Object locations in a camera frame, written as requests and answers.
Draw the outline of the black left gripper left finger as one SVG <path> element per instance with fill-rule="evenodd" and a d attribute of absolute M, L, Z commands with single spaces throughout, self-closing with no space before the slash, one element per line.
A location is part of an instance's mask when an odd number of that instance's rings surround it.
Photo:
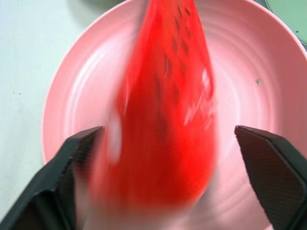
<path fill-rule="evenodd" d="M 29 181 L 0 222 L 0 230 L 77 230 L 75 165 L 83 168 L 103 126 L 67 138 Z"/>

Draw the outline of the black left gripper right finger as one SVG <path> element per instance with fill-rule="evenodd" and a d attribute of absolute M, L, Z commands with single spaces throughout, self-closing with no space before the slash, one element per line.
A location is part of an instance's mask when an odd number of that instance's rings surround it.
<path fill-rule="evenodd" d="M 307 230 L 307 159 L 285 138 L 236 126 L 250 184 L 274 230 Z"/>

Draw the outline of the pink plate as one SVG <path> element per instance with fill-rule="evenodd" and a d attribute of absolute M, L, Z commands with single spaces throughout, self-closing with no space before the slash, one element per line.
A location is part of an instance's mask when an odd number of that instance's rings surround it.
<path fill-rule="evenodd" d="M 234 129 L 244 125 L 283 136 L 307 157 L 307 52 L 279 18 L 252 0 L 195 3 L 215 76 L 219 158 L 203 199 L 170 230 L 271 230 Z M 144 8 L 143 0 L 126 0 L 110 9 L 67 53 L 45 104 L 44 162 L 67 137 L 102 125 Z"/>

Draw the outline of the red watermelon slice toy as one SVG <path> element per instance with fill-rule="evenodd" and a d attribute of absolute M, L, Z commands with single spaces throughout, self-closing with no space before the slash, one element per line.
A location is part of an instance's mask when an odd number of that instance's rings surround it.
<path fill-rule="evenodd" d="M 195 0 L 148 0 L 89 177 L 88 230 L 169 230 L 217 153 L 214 76 Z"/>

